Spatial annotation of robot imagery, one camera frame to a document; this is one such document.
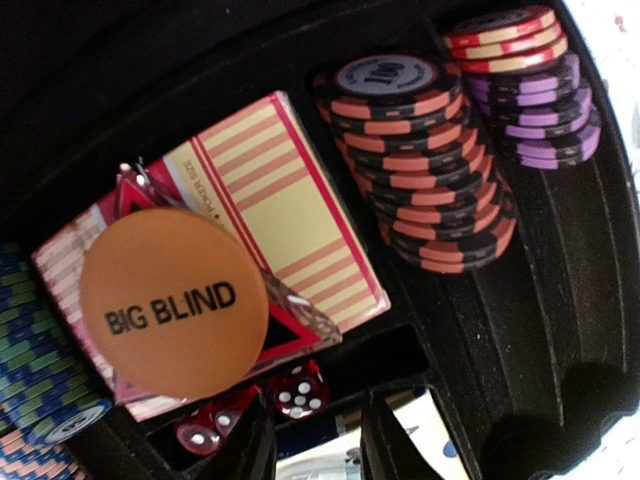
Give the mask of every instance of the poker chip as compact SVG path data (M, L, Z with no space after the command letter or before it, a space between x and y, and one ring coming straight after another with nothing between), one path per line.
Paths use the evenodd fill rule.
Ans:
M486 155L477 172L468 177L444 187L436 187L421 190L396 190L381 187L370 180L354 173L353 176L358 186L374 197L386 198L394 202L415 206L446 205L457 202L467 195L472 195L480 189L489 177L493 168L493 156Z
M501 204L502 195L496 196L477 214L435 225L395 220L384 215L378 215L378 219L389 225L392 230L408 237L423 240L455 240L478 233L491 225L500 213Z
M505 42L544 30L555 21L555 13L548 7L523 7L462 22L444 37L444 41L449 48Z
M78 471L79 467L76 464L68 465L62 472L60 472L55 477L52 477L51 480L65 480L67 478L72 478L73 474Z
M36 290L37 288L38 286L36 285L36 283L31 280L16 283L15 285L11 285L9 287L2 287L0 288L0 300L13 297L14 295L19 295L21 293L31 292L33 290Z
M478 170L484 159L485 151L486 147L484 145L476 145L469 152L468 158L460 158L430 170L407 173L389 173L384 170L376 170L356 164L356 162L348 157L345 158L345 161L356 173L378 185L418 190L450 185L451 183L462 180L464 177Z
M75 400L92 393L94 389L93 385L84 383L47 402L43 402L40 397L36 397L18 408L8 410L7 413L18 428L26 430L29 426L38 424L49 415L55 414L55 412L64 411L65 407L73 404Z
M11 433L0 438L0 463L3 467L34 451L40 450L26 443L22 433L15 428Z
M515 72L534 65L543 65L560 58L569 48L567 36L562 34L549 45L516 55L488 60L460 60L462 71L469 73Z
M551 127L520 127L517 125L496 125L493 128L501 135L518 138L531 138L544 140L556 138L576 132L585 126L589 120L590 110L587 109L575 120Z
M536 8L524 10L525 13L537 11ZM551 13L548 25L538 28L539 35L531 30L528 32L531 38L518 42L515 40L519 35L510 37L513 28L507 29L503 32L505 38L501 39L503 45L476 50L472 48L474 45L469 45L471 48L467 48L465 55L471 58L498 47L529 56L532 49L563 37L554 22ZM392 88L401 85L396 69L402 70L403 82L412 78L404 70L408 62L394 67L393 55L388 55L391 57L385 57L384 62L380 57L366 57L361 64L334 67L318 75L314 92L320 115L330 128L359 192L377 217L383 239L399 253L398 258L437 273L461 273L479 268L504 253L516 222L515 215L509 216L511 210L505 204L503 181L497 176L494 156L485 136L481 135L481 122L469 99L459 93L459 80L453 79L459 79L460 73L454 72L450 64L434 66L431 70L444 68L451 74L446 88L442 79L414 84L412 95L383 88L385 84ZM353 73L345 73L350 65ZM415 65L414 68L418 72L415 77L422 79L426 69ZM577 82L573 79L571 86L577 87ZM348 91L347 83L358 90ZM521 100L517 94L511 97ZM402 242L394 240L396 236L420 245L435 242L436 252L439 244L459 244L457 252L466 253L464 249L468 248L468 255L455 257L449 247L445 257L448 255L454 261L443 261L437 256L421 258L412 253L411 242L405 248ZM191 445L191 438L196 434L208 439L209 443L202 448L216 448L217 440L209 441L213 439L207 432L198 432L198 428L185 422L181 440L189 444L185 448L201 454L200 444Z
M31 447L21 448L13 452L12 456L17 456L13 460L2 458L0 459L0 471L5 475L15 472L16 470L24 469L27 465L33 465L33 470L38 468L39 465L48 461L53 455L51 447L49 448L37 448Z
M364 135L407 135L420 133L431 127L436 127L450 120L462 106L464 95L458 87L452 95L454 100L446 107L427 115L415 118L401 118L398 120L358 120L337 115L327 107L319 104L320 115L333 128L338 131L360 133Z
M97 393L85 395L30 425L27 441L33 445L57 445L93 425L113 403Z
M12 295L7 298L3 298L0 300L0 311L8 310L14 307L19 307L20 305L24 305L25 303L32 303L38 299L37 292L23 292L18 293L17 295Z
M58 383L74 378L84 372L82 365L73 362L71 358L63 359L56 366L52 365L48 368L49 371L46 372L48 373L46 378L34 375L33 377L27 377L27 380L20 380L11 385L4 386L4 388L0 389L0 401L5 402L9 400L9 406L12 406L14 402L11 402L11 400L23 392L29 392L33 389L42 390L52 388ZM29 393L25 395L26 398L31 398L32 396L33 395Z
M25 464L22 460L18 460L13 464L12 468L5 467L0 470L5 472L11 470L11 472L5 473L8 479L51 480L72 464L74 464L74 460L69 453L62 449L51 449L29 463Z
M537 17L522 8L465 22L447 45L500 154L523 167L556 170L595 155L601 120L553 11L533 8L541 8ZM522 25L528 27L518 30Z
M13 357L11 356L11 354L14 353L13 349L9 348L2 352L0 374L5 375L22 367L35 368L36 365L41 365L43 359L47 358L48 355L59 355L67 345L68 343L64 335L60 335L58 338L40 343Z
M76 363L69 351L52 352L39 360L0 375L0 390L18 382L25 388L32 387Z
M15 430L15 427L13 426L13 423L11 423L11 419L6 413L0 410L0 437L5 436L13 430Z
M15 263L1 264L0 265L0 278L9 277L10 275L13 275L15 273L28 272L30 269L31 269L31 267L29 266L29 264L27 262L15 262Z
M602 122L598 109L592 107L589 119L577 132L546 140L518 140L502 137L500 145L506 154L543 159L568 159L589 152L600 140Z
M445 108L460 92L460 69L427 56L381 53L319 73L318 102L347 118L415 118Z
M592 101L591 87L583 79L571 96L543 107L504 108L478 103L480 111L494 122L513 126L547 127L560 125L580 117L588 111Z
M375 153L403 153L433 150L455 141L469 122L471 108L465 98L451 120L411 135L376 136L335 131L334 136L345 145Z
M2 402L2 407L7 411L13 411L25 405L46 404L50 401L55 401L57 397L65 395L74 388L86 384L88 381L89 375L86 372L79 372L68 378L64 376L50 377L38 385L11 396Z
M418 223L447 223L475 215L488 205L495 195L501 195L501 189L500 183L492 174L489 180L472 195L447 205L413 207L388 203L377 198L371 198L370 204L375 210L399 220Z
M65 345L64 333L60 328L38 333L25 340L19 341L15 345L8 346L0 353L0 363L13 365L14 362L30 362L34 355L46 354Z
M573 52L565 53L556 62L545 65L544 70L518 72L501 75L465 75L465 80L475 91L490 94L532 94L557 90L560 85L580 77L580 57Z
M471 127L464 128L460 136L448 145L422 152L380 155L346 147L340 140L336 140L336 146L358 163L369 165L378 170L410 172L437 168L465 157L476 145L477 139L478 128Z
M595 155L597 149L598 145L595 144L572 157L562 159L520 156L512 158L512 160L519 163L523 167L537 168L539 170L561 170L563 168L574 167L580 163L590 160L591 157Z
M9 324L0 325L0 352L25 340L30 340L34 343L31 337L60 328L58 321L52 318L48 311L44 311L44 315L44 318L41 320L21 325L22 328L16 330L10 330L10 327L18 323L18 320L14 320Z
M23 283L28 281L29 278L30 275L27 271L18 271L15 273L0 275L0 287L10 287L16 283Z
M24 256L20 253L5 253L0 255L0 265L7 265L10 263L18 263L24 261Z
M557 40L560 35L562 35L562 27L558 22L554 22L549 28L531 35L477 47L454 48L451 50L451 54L453 58L459 60L501 57L542 47Z
M43 310L45 308L46 307L42 301L36 300L31 303L26 303L24 305L10 308L5 311L0 310L0 325L5 325L6 323L11 322L17 318L39 312L40 310Z
M571 95L577 88L579 88L579 85L580 77L563 83L555 90L547 90L545 92L513 95L502 92L492 94L491 92L478 90L473 91L472 95L479 102L490 103L492 105L531 107L560 101Z
M439 273L463 273L499 258L507 249L516 227L513 194L502 182L504 197L500 214L490 226L456 241L418 240L383 226L388 245L410 263Z

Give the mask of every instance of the red die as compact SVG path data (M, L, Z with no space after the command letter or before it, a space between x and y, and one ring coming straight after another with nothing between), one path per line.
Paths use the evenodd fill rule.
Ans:
M260 389L252 386L216 398L209 405L196 410L175 426L180 445L194 455L216 453L257 394L260 394Z
M329 403L329 388L313 360L273 377L270 387L276 408L294 420L322 411Z

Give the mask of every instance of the orange dealer button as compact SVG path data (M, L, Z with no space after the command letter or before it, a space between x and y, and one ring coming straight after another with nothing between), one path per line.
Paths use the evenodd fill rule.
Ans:
M260 355L268 299L249 254L208 219L142 210L93 244L80 279L91 338L116 372L157 395L199 399Z

